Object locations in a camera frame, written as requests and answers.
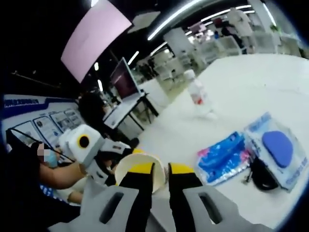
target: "paper cup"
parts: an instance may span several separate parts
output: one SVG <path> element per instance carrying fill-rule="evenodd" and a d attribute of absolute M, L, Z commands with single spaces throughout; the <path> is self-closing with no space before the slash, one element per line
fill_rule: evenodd
<path fill-rule="evenodd" d="M 166 182 L 164 165 L 157 157 L 144 153 L 134 153 L 120 160 L 115 170 L 117 184 L 121 183 L 122 179 L 133 166 L 142 163 L 154 163 L 153 193 L 164 186 Z"/>

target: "plastic bottle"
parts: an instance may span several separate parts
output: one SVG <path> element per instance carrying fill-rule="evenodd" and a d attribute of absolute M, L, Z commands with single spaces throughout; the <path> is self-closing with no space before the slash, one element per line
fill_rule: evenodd
<path fill-rule="evenodd" d="M 212 103 L 203 84 L 200 80 L 196 79 L 196 75 L 192 69 L 185 71 L 184 76 L 190 81 L 188 92 L 198 110 L 198 113 L 201 116 L 205 116 L 212 111 Z"/>

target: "poster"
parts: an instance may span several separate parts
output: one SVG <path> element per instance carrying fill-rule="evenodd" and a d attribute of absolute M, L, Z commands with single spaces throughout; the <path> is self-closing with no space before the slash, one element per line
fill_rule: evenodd
<path fill-rule="evenodd" d="M 20 125 L 17 125 L 14 127 L 16 130 L 19 130 L 29 136 L 31 136 L 32 138 L 36 139 L 36 140 L 39 140 L 39 141 L 42 141 L 42 138 L 40 137 L 40 135 L 37 133 L 37 131 L 35 130 L 33 124 L 31 121 L 28 121 L 28 122 L 24 122 Z M 19 139 L 21 140 L 24 144 L 30 146 L 34 140 L 31 139 L 31 138 L 28 138 L 27 136 L 21 134 L 21 133 L 18 133 L 16 131 L 12 131 L 12 133 Z"/>
<path fill-rule="evenodd" d="M 62 132 L 64 132 L 67 128 L 70 128 L 70 129 L 74 128 L 74 124 L 64 112 L 58 112 L 58 113 L 52 114 L 50 115 L 50 117 L 57 124 L 60 130 L 62 130 Z"/>
<path fill-rule="evenodd" d="M 33 120 L 33 122 L 47 143 L 55 148 L 58 144 L 58 137 L 62 132 L 56 127 L 53 121 L 47 116 L 43 116 Z"/>
<path fill-rule="evenodd" d="M 80 119 L 80 117 L 77 115 L 77 113 L 74 110 L 66 110 L 64 113 L 73 122 L 74 128 L 81 125 L 82 120 Z"/>

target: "blue sponge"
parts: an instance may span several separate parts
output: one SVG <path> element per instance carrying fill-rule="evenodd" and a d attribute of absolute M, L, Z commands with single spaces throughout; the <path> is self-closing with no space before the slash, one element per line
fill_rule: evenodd
<path fill-rule="evenodd" d="M 281 131 L 265 132 L 262 136 L 262 142 L 279 167 L 286 168 L 290 165 L 293 145 L 284 133 Z"/>

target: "ceiling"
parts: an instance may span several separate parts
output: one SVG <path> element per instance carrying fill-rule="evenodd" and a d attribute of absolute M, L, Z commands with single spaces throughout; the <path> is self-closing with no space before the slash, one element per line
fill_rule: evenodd
<path fill-rule="evenodd" d="M 172 27 L 183 27 L 196 23 L 213 13 L 232 6 L 245 5 L 246 0 L 204 0 L 198 8 L 191 9 L 180 19 L 164 28 L 151 41 L 147 37 L 154 28 L 190 0 L 109 0 L 130 21 L 134 17 L 151 11 L 161 14 L 150 27 L 120 35 L 98 58 L 99 71 L 90 70 L 91 77 L 86 77 L 82 86 L 90 88 L 96 85 L 96 79 L 108 82 L 109 75 L 116 65 L 116 59 L 125 57 L 129 60 L 136 51 L 140 54 L 132 63 L 150 54 L 162 44 L 162 35 Z M 30 77 L 59 88 L 51 88 L 10 75 L 7 80 L 7 93 L 32 95 L 76 96 L 80 85 L 60 61 L 62 51 L 75 27 L 90 9 L 91 0 L 32 0 L 14 1 L 8 6 L 6 22 L 8 42 L 6 60 L 8 72 L 18 71 Z"/>

